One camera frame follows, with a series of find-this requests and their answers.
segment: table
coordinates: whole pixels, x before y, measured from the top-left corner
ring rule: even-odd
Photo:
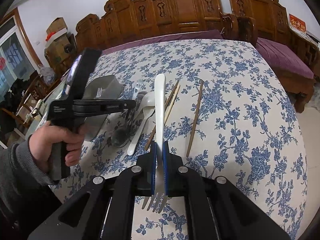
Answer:
[[[114,74],[126,84],[121,98],[131,98],[134,82],[142,78],[143,89],[152,91],[159,73],[166,75],[167,94],[176,80],[181,84],[164,131],[171,153],[202,176],[225,176],[294,239],[306,204],[306,154],[295,111],[261,55],[240,41],[155,43],[102,56],[88,82]],[[186,158],[199,79],[204,90]],[[84,142],[80,164],[52,187],[62,202],[96,175],[117,176],[146,153],[143,147],[155,117],[147,121],[133,156],[126,155],[129,145],[111,145],[110,136],[123,120],[121,114],[109,115],[98,136]],[[140,122],[136,121],[132,135]],[[182,198],[169,199],[161,214],[141,210],[142,202],[137,196],[133,240],[187,239]]]

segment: chopstick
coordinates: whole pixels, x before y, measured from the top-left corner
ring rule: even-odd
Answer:
[[[194,138],[195,132],[196,132],[196,125],[197,125],[197,121],[198,121],[199,108],[200,108],[200,103],[201,103],[202,87],[203,87],[203,80],[201,80],[201,84],[200,84],[200,90],[199,90],[199,96],[198,96],[197,109],[196,109],[196,113],[195,113],[195,118],[194,118],[194,120],[193,120],[193,125],[192,125],[192,130],[191,130],[191,136],[190,136],[190,141],[189,141],[188,150],[187,150],[187,157],[188,157],[189,154],[190,154],[190,150],[191,150],[193,138]]]
[[[169,109],[168,109],[168,111],[167,111],[167,113],[165,114],[165,117],[164,117],[164,124],[167,122],[167,120],[169,118],[169,114],[170,114],[171,109],[173,107],[174,101],[176,100],[176,97],[178,95],[179,89],[180,89],[180,85],[178,85],[178,87],[176,88],[176,91],[174,92],[173,98],[172,98],[171,103],[169,105]]]
[[[178,87],[178,84],[179,84],[179,81],[176,82],[176,84],[174,85],[174,87],[173,87],[173,89],[172,89],[172,91],[171,91],[171,93],[170,93],[169,98],[168,98],[167,101],[165,102],[165,106],[164,106],[164,109],[165,109],[165,110],[167,110],[167,108],[168,108],[168,106],[169,106],[169,103],[170,103],[172,97],[174,96],[175,90],[176,90],[177,87]],[[151,142],[152,142],[153,137],[155,136],[155,134],[156,134],[156,126],[154,127],[153,131],[151,132],[150,138],[149,138],[147,144],[146,144],[145,147],[144,147],[144,150],[145,150],[145,151],[148,150],[148,148],[149,148],[149,146],[150,146],[150,144],[151,144]]]

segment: hand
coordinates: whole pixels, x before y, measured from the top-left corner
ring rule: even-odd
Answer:
[[[50,121],[46,122],[29,139],[29,149],[38,168],[44,173],[49,171],[48,159],[51,154],[52,144],[62,141],[67,143],[67,151],[69,151],[65,157],[66,165],[74,166],[78,164],[84,141],[84,125],[78,129],[78,134],[65,127],[49,125]]]

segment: wooden frame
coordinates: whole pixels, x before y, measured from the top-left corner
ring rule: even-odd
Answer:
[[[16,116],[14,113],[8,111],[7,109],[5,108],[1,108],[2,111],[4,111],[5,113],[7,113],[9,116],[11,116],[14,120],[16,120],[19,124],[22,124],[25,128],[29,128],[30,127],[30,124],[29,123],[24,123],[24,121],[19,117],[19,116]]]
[[[24,30],[23,28],[23,25],[22,25],[22,22],[21,22],[21,18],[20,18],[20,15],[19,15],[19,11],[18,11],[18,8],[15,8],[13,9],[10,13],[8,13],[7,15],[5,15],[1,20],[0,20],[0,26],[2,24],[4,24],[7,20],[9,20],[11,17],[15,18],[16,20],[16,23],[17,23],[17,27],[20,31],[20,34],[22,36],[22,39],[23,39],[23,42],[25,43],[32,59],[35,61],[35,63],[37,65],[42,65],[42,62],[40,61],[38,55],[36,54],[35,50],[33,49],[30,41],[29,41],[29,38],[26,34],[26,31]]]
[[[303,39],[289,28],[286,8],[279,0],[230,0],[232,12],[239,19],[240,37],[247,38],[253,45],[257,38],[265,38],[288,46],[312,71],[319,63],[317,46]],[[250,26],[242,17],[254,18]],[[311,99],[316,83],[280,68],[272,68],[287,92],[297,94],[295,109],[302,113],[304,105]]]
[[[174,33],[223,30],[230,40],[239,35],[235,15],[223,14],[220,0],[108,0],[104,10],[101,19],[89,14],[78,22],[79,52]]]

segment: plastic container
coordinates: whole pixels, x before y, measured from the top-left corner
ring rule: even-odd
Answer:
[[[115,75],[96,78],[85,88],[82,99],[95,99],[98,88],[102,88],[102,94],[99,99],[118,99],[123,91],[124,84],[120,84]],[[88,131],[84,136],[84,140],[91,141],[97,136],[106,117],[107,114],[104,114],[85,119]]]

